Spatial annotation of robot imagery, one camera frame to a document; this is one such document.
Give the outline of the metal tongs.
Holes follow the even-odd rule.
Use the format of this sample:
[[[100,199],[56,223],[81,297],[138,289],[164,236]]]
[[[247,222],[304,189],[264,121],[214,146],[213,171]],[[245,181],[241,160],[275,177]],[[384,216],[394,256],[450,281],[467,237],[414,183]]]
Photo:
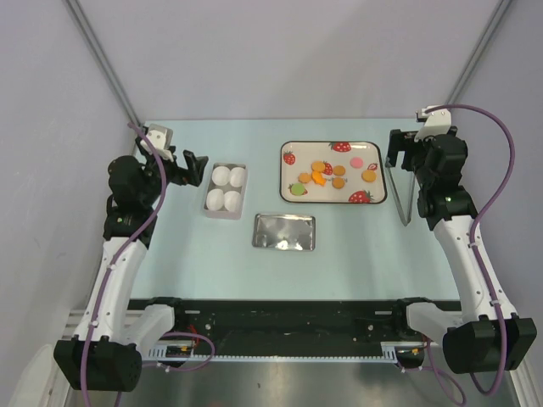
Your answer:
[[[404,206],[402,204],[399,188],[394,178],[393,166],[389,162],[389,159],[385,160],[385,174],[389,178],[389,186],[391,188],[392,198],[395,202],[395,207],[397,209],[400,222],[404,227],[407,227],[410,225],[412,219],[416,178],[412,173],[409,173],[409,183],[405,201],[406,206]]]

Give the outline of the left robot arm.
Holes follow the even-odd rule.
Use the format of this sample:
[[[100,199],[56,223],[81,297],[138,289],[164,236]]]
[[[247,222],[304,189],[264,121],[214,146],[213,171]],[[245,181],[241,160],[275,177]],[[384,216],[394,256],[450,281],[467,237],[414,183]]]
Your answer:
[[[166,335],[181,337],[187,317],[177,301],[159,298],[132,324],[126,312],[132,287],[158,219],[168,184],[199,186],[208,157],[185,150],[186,167],[174,159],[143,154],[114,159],[108,167],[102,263],[81,321],[70,339],[57,341],[53,357],[75,390],[130,392],[141,376],[143,357]]]

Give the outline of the orange sandwich cookie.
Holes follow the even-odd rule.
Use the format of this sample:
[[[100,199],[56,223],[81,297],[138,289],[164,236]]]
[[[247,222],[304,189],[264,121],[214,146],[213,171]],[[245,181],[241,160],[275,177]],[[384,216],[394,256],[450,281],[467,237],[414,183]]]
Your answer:
[[[361,178],[365,182],[375,182],[377,179],[377,173],[374,170],[364,170],[361,174]]]

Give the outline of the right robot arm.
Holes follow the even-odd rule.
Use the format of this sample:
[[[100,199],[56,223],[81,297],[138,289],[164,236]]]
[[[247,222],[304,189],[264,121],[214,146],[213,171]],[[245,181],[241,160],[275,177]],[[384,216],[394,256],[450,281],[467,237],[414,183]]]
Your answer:
[[[413,131],[392,130],[385,164],[414,174],[419,185],[417,209],[442,247],[459,294],[462,314],[455,317],[427,298],[403,298],[400,313],[391,319],[401,340],[418,333],[441,346],[449,368],[457,374],[513,371],[536,339],[532,319],[522,318],[497,281],[485,251],[478,214],[470,194],[461,186],[468,149],[447,133],[416,139]]]

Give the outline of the green round cookie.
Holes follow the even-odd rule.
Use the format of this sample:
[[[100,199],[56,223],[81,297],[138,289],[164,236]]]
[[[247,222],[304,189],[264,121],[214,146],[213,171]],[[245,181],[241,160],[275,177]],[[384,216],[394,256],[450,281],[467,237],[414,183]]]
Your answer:
[[[290,187],[290,192],[295,196],[300,196],[305,193],[305,186],[302,183],[293,184]]]

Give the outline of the yellow round waffle cookie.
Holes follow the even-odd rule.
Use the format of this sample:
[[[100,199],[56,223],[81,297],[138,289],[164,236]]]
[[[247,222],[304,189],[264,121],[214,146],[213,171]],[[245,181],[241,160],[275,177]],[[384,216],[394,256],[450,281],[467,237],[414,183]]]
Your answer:
[[[323,172],[326,168],[326,165],[321,161],[315,161],[312,163],[311,168],[316,172]]]

